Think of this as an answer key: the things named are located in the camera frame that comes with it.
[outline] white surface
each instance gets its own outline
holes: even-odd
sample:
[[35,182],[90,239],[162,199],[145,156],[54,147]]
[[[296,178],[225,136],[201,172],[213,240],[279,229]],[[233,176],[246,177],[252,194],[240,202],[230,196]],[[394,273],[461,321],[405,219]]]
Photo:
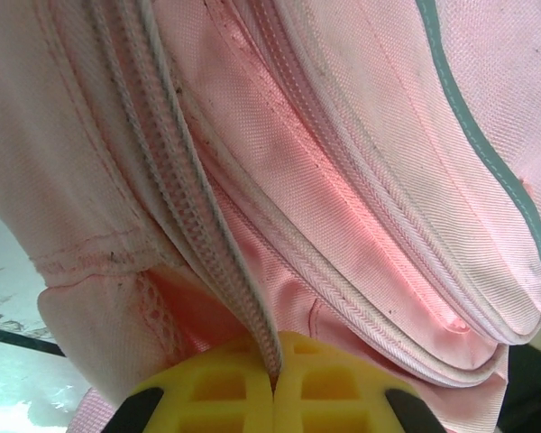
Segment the white surface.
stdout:
[[0,433],[62,433],[87,382],[68,359],[0,343]]
[[52,340],[36,307],[44,280],[0,220],[0,329]]

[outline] zipper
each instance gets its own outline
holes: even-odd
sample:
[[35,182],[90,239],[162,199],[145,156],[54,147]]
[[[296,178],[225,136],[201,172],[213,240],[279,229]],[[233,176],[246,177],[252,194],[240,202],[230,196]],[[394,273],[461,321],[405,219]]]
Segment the zipper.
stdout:
[[[508,341],[492,319],[481,311],[476,300],[470,298],[461,284],[446,270],[445,264],[440,262],[437,267],[430,263],[426,257],[434,256],[439,261],[441,259],[417,231],[416,223],[408,220],[400,204],[390,198],[389,189],[378,174],[380,169],[365,161],[356,146],[347,144],[352,141],[346,137],[346,131],[335,127],[336,122],[326,113],[317,98],[291,44],[276,0],[234,0],[234,5],[243,21],[250,24],[252,34],[258,34],[257,42],[261,44],[263,57],[274,70],[276,79],[285,89],[301,119],[363,204],[377,216],[409,259],[436,288],[439,296],[452,306],[465,323],[497,341]],[[395,215],[404,216],[408,223],[401,224]],[[468,306],[473,306],[472,313]]]
[[277,329],[215,202],[170,80],[149,0],[88,2],[124,111],[183,239],[171,239],[251,331],[272,382],[282,366]]

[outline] yellow plastic object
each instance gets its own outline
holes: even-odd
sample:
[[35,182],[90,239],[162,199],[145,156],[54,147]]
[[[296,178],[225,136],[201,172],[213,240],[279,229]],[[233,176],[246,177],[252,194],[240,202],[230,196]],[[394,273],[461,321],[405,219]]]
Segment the yellow plastic object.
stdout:
[[137,431],[404,431],[385,391],[392,388],[416,395],[409,385],[312,338],[284,332],[280,341],[285,363],[274,395],[258,349],[244,338],[191,358],[139,386],[134,396],[154,388],[164,393],[153,406],[146,428]]

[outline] gray reflective strip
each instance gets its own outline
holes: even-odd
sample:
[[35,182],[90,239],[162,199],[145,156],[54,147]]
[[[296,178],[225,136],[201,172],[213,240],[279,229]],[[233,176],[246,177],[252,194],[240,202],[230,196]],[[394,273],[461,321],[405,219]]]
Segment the gray reflective strip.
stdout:
[[541,217],[537,212],[535,203],[533,203],[533,200],[505,161],[495,152],[495,149],[493,149],[481,131],[481,128],[473,119],[471,111],[465,103],[463,95],[461,95],[461,91],[454,80],[453,73],[449,68],[449,63],[445,56],[445,51],[443,50],[435,0],[417,0],[417,6],[423,18],[426,37],[428,38],[433,55],[433,62],[435,63],[435,68],[449,105],[477,156],[479,156],[483,164],[485,164],[487,169],[489,169],[491,174],[503,189],[505,189],[507,194],[509,194],[513,203],[525,218],[529,231],[535,240],[539,259],[541,260]]

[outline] pink backpack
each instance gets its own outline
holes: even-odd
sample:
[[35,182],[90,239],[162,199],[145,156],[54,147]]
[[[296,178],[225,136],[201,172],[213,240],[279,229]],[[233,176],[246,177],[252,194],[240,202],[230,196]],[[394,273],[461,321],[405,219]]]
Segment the pink backpack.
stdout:
[[100,393],[69,431],[245,332],[277,376],[278,330],[492,431],[541,325],[541,0],[0,1],[0,216]]

